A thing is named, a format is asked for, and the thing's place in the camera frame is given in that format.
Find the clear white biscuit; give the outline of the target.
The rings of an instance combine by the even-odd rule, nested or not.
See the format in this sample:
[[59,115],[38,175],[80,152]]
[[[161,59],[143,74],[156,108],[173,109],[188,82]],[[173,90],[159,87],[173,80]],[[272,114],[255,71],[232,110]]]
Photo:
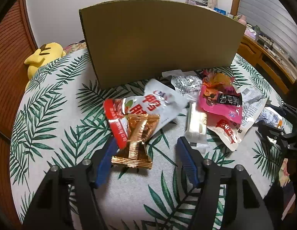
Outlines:
[[197,104],[192,101],[188,111],[187,130],[184,134],[191,146],[201,154],[209,148],[207,142],[207,114],[197,109]]

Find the gold candy snack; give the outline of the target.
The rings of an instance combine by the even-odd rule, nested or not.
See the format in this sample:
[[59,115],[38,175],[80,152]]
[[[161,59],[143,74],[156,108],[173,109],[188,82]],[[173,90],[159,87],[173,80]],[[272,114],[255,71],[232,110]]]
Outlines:
[[151,169],[153,162],[147,154],[146,143],[153,135],[160,116],[129,114],[126,146],[112,156],[111,163],[128,168]]

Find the white red chicken feet bag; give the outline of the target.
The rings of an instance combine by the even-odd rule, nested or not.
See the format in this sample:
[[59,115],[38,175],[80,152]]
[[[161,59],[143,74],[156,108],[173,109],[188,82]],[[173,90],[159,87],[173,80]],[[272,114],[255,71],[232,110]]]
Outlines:
[[207,128],[216,133],[225,146],[236,151],[247,131],[258,119],[267,102],[267,97],[253,86],[241,86],[242,122],[237,124],[221,115],[209,114]]

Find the pink chicken leg snack bag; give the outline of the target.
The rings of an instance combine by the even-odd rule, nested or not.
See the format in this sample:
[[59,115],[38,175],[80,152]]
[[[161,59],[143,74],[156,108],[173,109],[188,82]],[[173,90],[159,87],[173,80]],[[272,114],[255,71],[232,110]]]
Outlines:
[[198,103],[202,110],[242,123],[242,95],[233,86],[234,78],[223,73],[203,72]]

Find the white red duck snack bag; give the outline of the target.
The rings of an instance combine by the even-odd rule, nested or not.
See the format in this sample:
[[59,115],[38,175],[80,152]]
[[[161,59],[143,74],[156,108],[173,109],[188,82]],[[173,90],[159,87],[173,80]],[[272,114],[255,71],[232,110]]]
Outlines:
[[128,121],[130,114],[158,115],[157,133],[187,106],[188,99],[160,81],[151,79],[142,96],[129,96],[123,99],[106,99],[103,107],[118,147],[124,149],[128,140]]

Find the silver blue snack bag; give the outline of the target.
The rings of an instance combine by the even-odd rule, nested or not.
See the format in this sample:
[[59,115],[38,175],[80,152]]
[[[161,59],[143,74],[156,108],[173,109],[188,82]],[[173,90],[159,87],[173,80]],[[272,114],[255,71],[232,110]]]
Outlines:
[[163,78],[168,79],[175,91],[189,101],[196,101],[202,88],[202,80],[194,71],[183,72],[172,70],[162,72]]

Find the small white orange snack packet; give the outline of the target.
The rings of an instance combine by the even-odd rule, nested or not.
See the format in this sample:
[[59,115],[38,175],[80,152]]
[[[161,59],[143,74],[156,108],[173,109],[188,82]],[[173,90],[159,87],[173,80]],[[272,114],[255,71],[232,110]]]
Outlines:
[[284,129],[284,121],[282,116],[270,107],[265,107],[258,116],[255,123],[263,121],[269,126]]

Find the palm leaf print bedsheet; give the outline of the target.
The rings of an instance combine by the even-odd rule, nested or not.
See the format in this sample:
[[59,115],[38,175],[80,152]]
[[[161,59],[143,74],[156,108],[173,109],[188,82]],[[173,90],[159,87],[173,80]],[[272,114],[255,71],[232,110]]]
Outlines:
[[[146,81],[101,90],[86,50],[78,50],[38,70],[26,90],[12,129],[10,181],[19,219],[26,212],[52,165],[66,168],[103,147],[112,132],[104,115],[107,98],[142,95]],[[186,229],[195,209],[196,192],[175,155],[186,130],[187,108],[148,144],[151,170],[113,167],[97,191],[98,205],[110,229]],[[280,151],[260,140],[251,127],[235,152],[213,131],[207,133],[206,158],[217,165],[244,165],[265,196],[278,177],[289,185]]]

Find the pink tissue box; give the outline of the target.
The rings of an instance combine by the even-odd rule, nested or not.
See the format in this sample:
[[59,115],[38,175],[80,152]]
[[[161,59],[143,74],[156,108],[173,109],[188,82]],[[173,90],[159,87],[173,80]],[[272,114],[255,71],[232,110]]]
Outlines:
[[256,40],[257,32],[255,30],[253,30],[252,28],[247,27],[245,29],[244,35],[246,35],[247,37],[249,37],[252,40]]

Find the green lidded water bottle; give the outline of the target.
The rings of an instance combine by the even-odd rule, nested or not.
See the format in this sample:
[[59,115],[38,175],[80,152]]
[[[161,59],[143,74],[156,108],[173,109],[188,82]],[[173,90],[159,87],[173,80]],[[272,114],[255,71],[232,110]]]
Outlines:
[[255,25],[252,27],[252,29],[256,32],[256,38],[255,42],[258,41],[259,33],[260,33],[260,27],[258,25]]

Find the pink kettle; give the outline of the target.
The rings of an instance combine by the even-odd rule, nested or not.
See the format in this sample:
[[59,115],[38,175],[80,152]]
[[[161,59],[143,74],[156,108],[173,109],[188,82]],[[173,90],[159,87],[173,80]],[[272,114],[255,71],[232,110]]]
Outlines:
[[244,26],[247,26],[246,17],[244,15],[238,16],[238,22],[241,23]]

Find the grey window blind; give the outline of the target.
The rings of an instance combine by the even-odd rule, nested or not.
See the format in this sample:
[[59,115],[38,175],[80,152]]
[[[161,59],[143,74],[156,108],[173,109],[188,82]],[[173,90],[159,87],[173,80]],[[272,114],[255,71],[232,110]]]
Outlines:
[[297,63],[297,25],[279,0],[240,0],[238,14],[259,26]]

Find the brown cardboard box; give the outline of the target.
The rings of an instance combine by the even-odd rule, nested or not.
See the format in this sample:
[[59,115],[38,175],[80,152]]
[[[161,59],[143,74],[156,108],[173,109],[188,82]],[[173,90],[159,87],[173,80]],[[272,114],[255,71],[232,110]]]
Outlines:
[[227,67],[245,32],[215,11],[165,0],[108,1],[79,16],[101,89],[165,71]]

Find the yellow Pikachu plush toy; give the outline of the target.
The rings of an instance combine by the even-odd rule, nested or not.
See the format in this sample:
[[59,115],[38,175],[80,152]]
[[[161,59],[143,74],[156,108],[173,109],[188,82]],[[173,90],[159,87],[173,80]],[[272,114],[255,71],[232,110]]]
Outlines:
[[48,43],[42,45],[24,61],[24,64],[28,66],[28,79],[31,80],[40,67],[58,58],[64,57],[65,55],[66,52],[58,43]]

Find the wooden louvered wardrobe door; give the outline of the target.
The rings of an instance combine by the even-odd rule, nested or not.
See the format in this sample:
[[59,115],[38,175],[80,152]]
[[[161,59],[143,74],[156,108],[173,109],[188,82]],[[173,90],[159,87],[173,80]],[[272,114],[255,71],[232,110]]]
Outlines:
[[0,23],[0,210],[20,225],[12,198],[9,151],[12,126],[28,82],[25,59],[36,50],[26,0],[16,0]]

